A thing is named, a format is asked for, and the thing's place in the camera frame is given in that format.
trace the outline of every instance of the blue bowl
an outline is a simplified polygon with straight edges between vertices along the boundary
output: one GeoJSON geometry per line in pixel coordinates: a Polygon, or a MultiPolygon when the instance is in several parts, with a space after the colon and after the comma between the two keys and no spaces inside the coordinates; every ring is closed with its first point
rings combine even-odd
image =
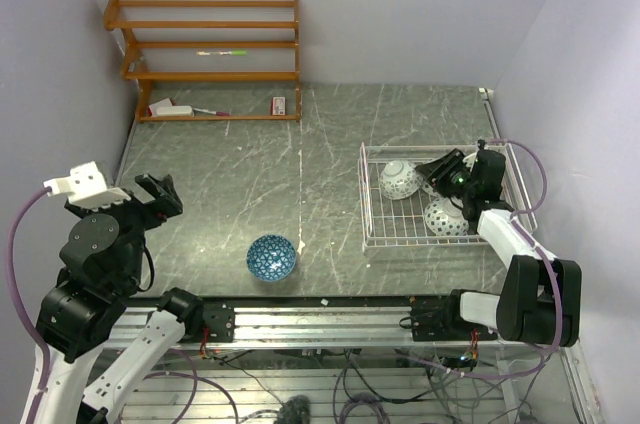
{"type": "Polygon", "coordinates": [[[291,274],[296,266],[296,250],[286,237],[268,234],[253,241],[249,247],[247,266],[261,281],[279,281],[291,274]]]}

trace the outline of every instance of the table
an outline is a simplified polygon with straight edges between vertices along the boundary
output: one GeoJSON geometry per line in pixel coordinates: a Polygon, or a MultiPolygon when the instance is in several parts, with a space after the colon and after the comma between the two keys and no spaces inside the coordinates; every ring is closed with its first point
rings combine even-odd
{"type": "MultiPolygon", "coordinates": [[[[162,87],[152,102],[213,110],[261,111],[283,89],[198,84],[162,87]]],[[[156,284],[198,295],[351,296],[498,293],[505,268],[489,246],[362,252],[356,162],[367,145],[473,144],[492,137],[477,88],[410,85],[308,85],[295,122],[163,122],[134,128],[120,184],[172,174],[184,214],[147,234],[156,284]],[[246,268],[253,240],[289,238],[300,252],[294,272],[263,283],[246,268]]]]}

